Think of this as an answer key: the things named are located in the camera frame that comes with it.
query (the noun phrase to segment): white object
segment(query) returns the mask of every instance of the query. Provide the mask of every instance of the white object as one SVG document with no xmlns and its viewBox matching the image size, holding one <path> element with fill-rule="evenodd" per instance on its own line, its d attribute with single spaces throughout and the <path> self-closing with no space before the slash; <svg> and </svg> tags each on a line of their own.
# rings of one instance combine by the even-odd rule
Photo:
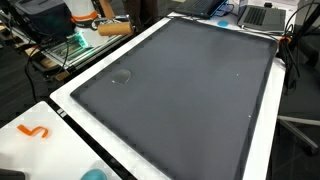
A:
<svg viewBox="0 0 320 180">
<path fill-rule="evenodd" d="M 49 130 L 33 137 L 17 126 Z M 22 171 L 27 180 L 80 180 L 89 170 L 98 168 L 108 180 L 118 175 L 45 103 L 40 102 L 0 129 L 0 168 Z"/>
<path fill-rule="evenodd" d="M 288 17 L 290 17 L 293 12 L 294 11 L 287 11 L 286 20 L 288 20 Z M 169 16 L 182 15 L 171 13 Z M 229 23 L 226 28 L 241 31 L 240 27 L 237 26 L 237 17 L 234 17 L 233 15 L 228 15 L 226 17 L 214 17 L 211 20 L 199 20 L 199 22 L 217 26 L 218 22 L 222 20 Z M 70 117 L 72 117 L 139 180 L 158 180 L 169 178 L 124 143 L 119 137 L 112 133 L 110 129 L 101 124 L 77 102 L 75 102 L 70 97 L 70 93 L 169 21 L 170 19 L 162 19 L 157 24 L 147 29 L 139 36 L 123 45 L 50 95 L 50 98 L 54 102 L 64 109 Z M 262 180 L 266 178 L 284 75 L 285 69 L 282 61 L 275 58 L 270 70 L 270 75 L 247 159 L 245 173 L 243 176 L 243 179 L 245 180 Z"/>
<path fill-rule="evenodd" d="M 95 11 L 91 0 L 64 0 L 70 9 L 73 16 L 87 16 Z M 98 31 L 94 31 L 90 28 L 75 28 L 75 32 L 78 32 L 85 39 L 89 47 L 97 47 L 106 43 L 110 37 L 100 36 Z"/>
<path fill-rule="evenodd" d="M 281 4 L 287 4 L 290 6 L 297 6 L 300 2 L 300 0 L 269 0 L 270 2 L 275 3 L 281 3 Z"/>
</svg>

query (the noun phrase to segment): black cable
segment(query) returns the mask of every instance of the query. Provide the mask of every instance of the black cable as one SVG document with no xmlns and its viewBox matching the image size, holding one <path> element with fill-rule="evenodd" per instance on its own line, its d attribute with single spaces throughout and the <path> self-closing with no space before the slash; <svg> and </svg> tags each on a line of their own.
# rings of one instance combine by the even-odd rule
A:
<svg viewBox="0 0 320 180">
<path fill-rule="evenodd" d="M 284 29 L 284 30 L 285 30 L 285 31 L 284 31 L 284 36 L 285 36 L 285 37 L 288 37 L 288 36 L 287 36 L 287 32 L 288 32 L 288 31 L 287 31 L 287 30 L 288 30 L 288 25 L 289 25 L 291 19 L 292 19 L 299 11 L 301 11 L 301 9 L 303 9 L 303 8 L 309 6 L 309 5 L 313 5 L 313 4 L 318 4 L 318 5 L 320 5 L 320 3 L 318 3 L 318 2 L 308 3 L 308 4 L 303 5 L 302 7 L 300 7 L 296 12 L 294 12 L 294 13 L 290 16 L 288 22 L 286 23 L 285 29 Z"/>
<path fill-rule="evenodd" d="M 16 21 L 14 18 L 12 18 L 12 20 L 16 23 L 16 25 L 19 26 L 19 24 L 17 23 L 17 21 Z M 23 38 L 25 38 L 25 39 L 29 39 L 28 44 L 30 44 L 31 41 L 32 41 L 32 39 L 31 39 L 30 37 L 28 37 L 28 34 L 27 34 L 23 29 L 19 28 L 19 30 L 20 30 L 20 31 L 23 31 L 22 33 L 24 33 L 24 35 L 22 35 L 21 33 L 18 33 L 18 34 L 19 34 L 20 36 L 22 36 Z"/>
<path fill-rule="evenodd" d="M 30 72 L 29 72 L 29 69 L 27 69 L 27 72 L 28 72 L 29 77 L 30 77 L 33 81 L 39 82 L 39 83 L 53 81 L 53 79 L 62 71 L 62 69 L 64 68 L 64 66 L 65 66 L 65 64 L 66 64 L 66 62 L 67 62 L 67 60 L 68 60 L 68 56 L 69 56 L 69 42 L 66 41 L 66 44 L 67 44 L 67 52 L 66 52 L 66 56 L 65 56 L 65 58 L 64 58 L 64 62 L 63 62 L 63 64 L 62 64 L 62 66 L 60 67 L 59 71 L 58 71 L 55 75 L 49 77 L 48 79 L 38 80 L 38 79 L 32 77 L 32 75 L 31 75 Z M 29 58 L 28 58 L 28 61 L 27 61 L 27 66 L 28 66 L 28 67 L 29 67 L 29 63 L 30 63 L 30 61 L 31 61 L 31 58 L 32 58 L 32 54 L 29 55 Z"/>
<path fill-rule="evenodd" d="M 29 58 L 30 58 L 30 56 L 37 50 L 37 48 L 38 48 L 38 47 L 34 48 L 34 49 L 31 51 L 31 53 L 30 53 L 30 55 L 29 55 Z M 31 84 L 33 100 L 35 101 L 35 103 L 37 103 L 38 100 L 37 100 L 37 97 L 36 97 L 36 92 L 35 92 L 34 84 L 33 84 L 33 81 L 32 81 L 32 79 L 31 79 L 31 77 L 29 76 L 29 72 L 28 72 L 28 61 L 27 61 L 27 64 L 25 65 L 25 67 L 24 67 L 24 72 L 26 73 L 26 75 L 27 75 L 27 77 L 28 77 L 28 79 L 29 79 L 29 82 L 30 82 L 30 84 Z"/>
<path fill-rule="evenodd" d="M 279 41 L 279 39 L 276 38 L 276 37 L 273 37 L 273 36 L 281 36 L 282 35 L 282 34 L 279 34 L 279 32 L 251 31 L 250 29 L 247 29 L 247 28 L 243 28 L 243 30 L 237 30 L 237 31 L 238 32 L 247 31 L 247 32 L 255 33 L 255 34 L 265 35 L 265 36 L 268 36 L 268 37 L 272 38 L 275 41 Z"/>
<path fill-rule="evenodd" d="M 314 1 L 315 1 L 315 0 L 312 0 L 311 5 L 310 5 L 309 8 L 308 8 L 307 14 L 306 14 L 306 16 L 304 17 L 303 25 L 304 25 L 304 23 L 306 22 L 306 20 L 307 20 L 307 18 L 308 18 L 309 12 L 310 12 L 310 10 L 311 10 L 311 7 L 312 7 Z"/>
<path fill-rule="evenodd" d="M 11 25 L 11 23 L 12 23 L 12 18 L 13 18 L 13 17 L 11 16 L 11 17 L 10 17 L 10 20 L 9 20 L 9 23 L 8 23 L 9 28 L 10 28 L 10 35 L 11 35 L 11 38 L 12 38 L 13 42 L 14 42 L 15 44 L 18 44 L 17 41 L 14 39 L 13 32 L 12 32 L 12 25 Z"/>
<path fill-rule="evenodd" d="M 226 5 L 227 5 L 227 6 L 232 6 L 232 8 L 231 8 L 231 10 L 230 10 L 230 11 L 222 11 L 222 10 L 218 10 L 218 11 L 221 11 L 221 12 L 225 12 L 225 14 L 224 14 L 224 15 L 222 15 L 222 16 L 219 16 L 219 15 L 214 14 L 213 16 L 217 16 L 217 17 L 224 17 L 224 16 L 227 16 L 227 15 L 229 15 L 229 14 L 233 14 L 233 15 L 235 15 L 235 16 L 238 16 L 238 15 L 236 15 L 236 14 L 232 13 L 232 11 L 234 10 L 234 5 L 233 5 L 233 4 L 226 4 Z"/>
<path fill-rule="evenodd" d="M 314 31 L 316 31 L 318 28 L 320 28 L 320 24 L 319 24 L 317 27 L 311 29 L 309 32 L 307 32 L 307 33 L 306 33 L 306 36 L 312 35 L 311 33 L 314 32 Z"/>
<path fill-rule="evenodd" d="M 33 99 L 34 99 L 34 101 L 35 101 L 36 103 L 38 102 L 38 100 L 37 100 L 37 98 L 36 98 L 35 86 L 34 86 L 33 81 L 36 81 L 36 82 L 48 82 L 48 81 L 52 81 L 52 79 L 53 79 L 55 76 L 57 76 L 57 75 L 61 72 L 61 70 L 64 68 L 64 65 L 65 65 L 65 63 L 67 62 L 68 55 L 69 55 L 69 43 L 68 43 L 68 41 L 66 41 L 66 44 L 67 44 L 66 57 L 65 57 L 65 60 L 64 60 L 64 62 L 63 62 L 63 65 L 60 67 L 59 71 L 58 71 L 54 76 L 52 76 L 50 79 L 48 79 L 48 80 L 38 81 L 38 80 L 36 80 L 36 79 L 33 79 L 32 76 L 31 76 L 31 74 L 30 74 L 30 72 L 29 72 L 29 63 L 30 63 L 30 61 L 31 61 L 31 58 L 32 58 L 32 55 L 34 54 L 34 52 L 35 52 L 38 48 L 41 48 L 41 44 L 44 43 L 44 42 L 45 42 L 45 41 L 41 42 L 37 47 L 35 47 L 35 48 L 31 51 L 31 53 L 29 54 L 27 63 L 26 63 L 26 65 L 25 65 L 25 69 L 24 69 L 24 70 L 25 70 L 25 73 L 26 73 L 26 75 L 27 75 L 27 77 L 28 77 L 28 80 L 29 80 L 29 82 L 30 82 L 30 85 L 31 85 Z"/>
<path fill-rule="evenodd" d="M 289 33 L 290 28 L 291 28 L 291 31 L 293 29 L 292 28 L 293 25 L 291 24 L 289 26 L 289 23 L 290 23 L 291 19 L 299 11 L 301 11 L 303 8 L 305 8 L 307 6 L 309 6 L 309 8 L 310 8 L 313 4 L 320 5 L 320 3 L 313 1 L 312 3 L 308 3 L 306 5 L 303 5 L 302 7 L 300 7 L 297 11 L 295 11 L 291 15 L 288 22 L 286 23 L 283 39 L 279 42 L 279 55 L 280 55 L 280 58 L 284 61 L 285 65 L 286 65 L 286 74 L 285 74 L 285 83 L 284 83 L 285 87 L 287 88 L 286 94 L 288 93 L 289 90 L 294 91 L 296 89 L 296 82 L 297 82 L 297 79 L 300 77 L 299 65 L 297 64 L 296 60 L 294 59 L 293 54 L 288 46 L 289 42 L 290 42 L 290 40 L 288 38 L 292 38 L 292 36 L 294 36 L 293 32 Z"/>
</svg>

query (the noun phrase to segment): teal object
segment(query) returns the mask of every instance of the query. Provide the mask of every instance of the teal object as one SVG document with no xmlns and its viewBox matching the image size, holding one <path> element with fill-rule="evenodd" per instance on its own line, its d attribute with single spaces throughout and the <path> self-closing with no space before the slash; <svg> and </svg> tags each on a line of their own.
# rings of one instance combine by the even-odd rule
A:
<svg viewBox="0 0 320 180">
<path fill-rule="evenodd" d="M 107 176 L 100 169 L 92 169 L 84 174 L 81 180 L 107 180 Z"/>
<path fill-rule="evenodd" d="M 218 22 L 218 26 L 220 26 L 220 27 L 227 27 L 228 26 L 228 22 L 227 21 L 219 21 Z"/>
</svg>

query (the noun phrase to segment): floor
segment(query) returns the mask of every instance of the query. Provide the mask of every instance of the floor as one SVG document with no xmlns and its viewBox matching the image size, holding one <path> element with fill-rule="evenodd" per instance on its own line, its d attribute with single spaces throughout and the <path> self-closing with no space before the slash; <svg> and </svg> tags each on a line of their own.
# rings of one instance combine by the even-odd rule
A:
<svg viewBox="0 0 320 180">
<path fill-rule="evenodd" d="M 310 2 L 302 1 L 300 6 Z M 112 1 L 116 14 L 122 14 L 120 1 Z M 170 9 L 177 5 L 170 0 L 158 0 L 159 15 L 167 15 Z M 298 24 L 303 22 L 306 11 L 298 13 Z M 24 73 L 26 55 L 17 54 L 11 47 L 0 50 L 0 127 L 34 105 L 29 81 Z M 41 78 L 39 73 L 30 69 L 35 78 Z M 48 96 L 64 82 L 35 83 L 39 100 L 48 100 Z M 303 144 L 282 126 L 274 137 L 271 156 L 271 180 L 319 180 L 320 155 L 308 156 Z M 315 126 L 299 126 L 316 143 L 320 144 L 320 128 Z"/>
</svg>

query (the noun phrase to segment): table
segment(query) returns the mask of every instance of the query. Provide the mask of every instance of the table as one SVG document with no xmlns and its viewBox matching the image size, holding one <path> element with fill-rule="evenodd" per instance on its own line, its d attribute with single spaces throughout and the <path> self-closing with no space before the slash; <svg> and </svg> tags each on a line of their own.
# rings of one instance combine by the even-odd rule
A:
<svg viewBox="0 0 320 180">
<path fill-rule="evenodd" d="M 30 137 L 17 129 L 43 126 L 49 130 Z M 0 168 L 22 171 L 30 180 L 79 180 L 98 168 L 111 180 L 121 178 L 58 116 L 40 102 L 0 129 Z"/>
<path fill-rule="evenodd" d="M 263 3 L 253 2 L 250 4 L 263 5 Z M 288 5 L 283 5 L 283 8 L 288 10 L 287 20 L 288 17 L 290 17 L 297 9 L 297 7 Z M 228 15 L 222 18 L 214 17 L 211 20 L 200 20 L 199 22 L 217 26 L 217 23 L 220 20 L 228 21 L 229 25 L 227 28 L 229 29 L 241 30 L 236 25 L 237 18 L 233 15 Z M 106 128 L 92 115 L 86 112 L 85 109 L 70 97 L 70 93 L 169 21 L 170 19 L 167 18 L 162 19 L 154 26 L 150 27 L 145 32 L 141 33 L 139 36 L 120 47 L 115 52 L 105 57 L 90 69 L 86 70 L 50 95 L 50 98 L 55 103 L 57 103 L 71 118 L 82 126 L 82 128 L 84 128 L 97 142 L 99 142 L 103 148 L 105 148 L 139 180 L 158 180 L 169 178 L 151 165 L 141 155 L 135 152 L 131 147 L 125 144 L 119 137 L 112 133 L 110 129 Z M 266 177 L 284 75 L 285 68 L 283 66 L 283 62 L 280 59 L 275 58 L 272 63 L 247 159 L 243 176 L 243 179 L 245 180 L 260 180 L 265 179 Z"/>
</svg>

